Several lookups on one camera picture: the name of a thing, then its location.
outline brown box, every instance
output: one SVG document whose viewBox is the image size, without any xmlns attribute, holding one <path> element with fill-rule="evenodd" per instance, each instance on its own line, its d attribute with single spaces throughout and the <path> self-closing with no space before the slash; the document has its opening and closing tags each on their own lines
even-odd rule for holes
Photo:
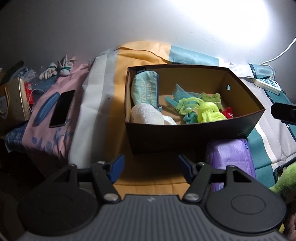
<svg viewBox="0 0 296 241">
<path fill-rule="evenodd" d="M 130 122 L 134 106 L 131 84 L 137 71 L 146 69 L 159 74 L 159 102 L 162 114 L 171 116 L 178 125 L 147 125 Z M 185 91 L 219 93 L 222 106 L 231 107 L 234 118 L 222 121 L 185 124 L 163 98 L 171 96 L 175 85 Z M 165 64 L 128 68 L 125 92 L 125 123 L 133 154 L 172 150 L 196 150 L 212 139 L 246 138 L 264 112 L 263 105 L 248 87 L 228 68 L 215 66 Z"/>
<path fill-rule="evenodd" d="M 6 134 L 18 124 L 30 118 L 25 85 L 14 78 L 0 86 L 0 135 Z"/>
</svg>

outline blue gripper pad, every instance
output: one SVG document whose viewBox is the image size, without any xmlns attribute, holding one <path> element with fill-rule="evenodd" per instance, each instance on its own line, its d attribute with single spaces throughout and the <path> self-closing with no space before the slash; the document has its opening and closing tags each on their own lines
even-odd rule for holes
<svg viewBox="0 0 296 241">
<path fill-rule="evenodd" d="M 124 169 L 124 155 L 120 155 L 120 156 L 117 156 L 114 163 L 111 164 L 109 180 L 112 184 L 115 183 L 117 179 L 120 177 L 123 169 Z"/>
<path fill-rule="evenodd" d="M 181 172 L 186 182 L 191 184 L 195 178 L 195 175 L 193 174 L 194 164 L 191 163 L 190 160 L 185 160 L 185 158 L 181 155 L 178 156 L 178 159 L 179 159 L 179 166 L 180 166 Z"/>
<path fill-rule="evenodd" d="M 58 92 L 54 93 L 53 95 L 51 95 L 41 106 L 41 108 L 39 109 L 35 119 L 34 119 L 34 123 L 36 125 L 39 125 L 44 119 L 45 117 L 48 115 L 48 113 L 50 112 L 50 110 L 54 107 L 55 103 L 57 102 L 57 100 L 59 99 L 60 94 Z"/>
</svg>

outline black phone screen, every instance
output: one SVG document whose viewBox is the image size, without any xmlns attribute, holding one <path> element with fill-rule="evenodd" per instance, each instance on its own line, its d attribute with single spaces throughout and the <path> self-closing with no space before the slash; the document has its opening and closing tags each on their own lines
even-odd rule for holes
<svg viewBox="0 0 296 241">
<path fill-rule="evenodd" d="M 54 112 L 52 114 L 52 118 L 49 123 L 50 128 L 64 126 L 66 124 L 66 119 L 68 116 L 70 105 L 73 100 L 74 93 L 75 90 L 61 93 L 61 96 L 57 101 Z"/>
</svg>

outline striped fabric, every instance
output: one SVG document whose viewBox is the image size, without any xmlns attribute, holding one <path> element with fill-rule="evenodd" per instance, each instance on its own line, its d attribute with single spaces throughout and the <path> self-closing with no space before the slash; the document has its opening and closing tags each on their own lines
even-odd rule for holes
<svg viewBox="0 0 296 241">
<path fill-rule="evenodd" d="M 126 156 L 126 168 L 115 184 L 118 192 L 135 194 L 179 194 L 188 188 L 173 165 L 176 154 L 133 156 L 124 124 L 125 78 L 129 66 L 148 64 L 201 64 L 228 67 L 238 77 L 268 76 L 268 68 L 249 64 L 235 65 L 220 58 L 158 42 L 130 42 L 107 50 L 92 60 L 92 68 L 83 84 L 85 90 L 75 130 L 69 162 L 79 168 L 98 160 L 111 159 L 118 153 Z M 290 103 L 280 96 L 242 81 L 266 108 L 248 137 L 258 180 L 270 187 L 273 170 L 296 154 L 295 126 L 287 126 L 270 114 L 274 102 Z"/>
</svg>

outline white power cord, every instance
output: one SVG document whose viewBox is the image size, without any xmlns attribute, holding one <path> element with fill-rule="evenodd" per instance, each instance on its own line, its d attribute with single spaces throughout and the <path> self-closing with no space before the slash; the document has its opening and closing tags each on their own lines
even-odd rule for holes
<svg viewBox="0 0 296 241">
<path fill-rule="evenodd" d="M 33 90 L 31 91 L 30 96 L 29 96 L 29 99 L 28 99 L 28 106 L 29 106 L 29 110 L 31 111 L 31 113 L 32 113 L 32 109 L 31 109 L 31 107 L 30 107 L 29 101 L 30 101 L 30 99 L 31 99 L 31 96 L 32 96 L 33 91 L 35 91 L 35 90 L 39 90 L 39 91 L 42 91 L 43 93 L 45 93 L 45 91 L 42 90 L 42 89 L 33 89 Z"/>
<path fill-rule="evenodd" d="M 271 80 L 274 79 L 274 76 L 275 76 L 275 70 L 274 70 L 270 65 L 268 65 L 268 64 L 266 64 L 266 63 L 272 62 L 272 61 L 278 59 L 279 57 L 281 57 L 284 53 L 286 53 L 286 52 L 289 50 L 289 48 L 291 48 L 291 46 L 292 46 L 295 42 L 296 42 L 296 38 L 295 38 L 295 39 L 292 41 L 292 43 L 291 43 L 291 44 L 285 49 L 285 51 L 282 52 L 280 55 L 278 55 L 277 57 L 275 57 L 275 58 L 273 58 L 273 59 L 271 59 L 271 60 L 265 61 L 265 62 L 263 62 L 262 64 L 260 64 L 260 66 L 268 66 L 268 67 L 270 67 L 270 68 L 272 69 L 272 76 L 270 76 L 270 79 L 271 79 Z"/>
</svg>

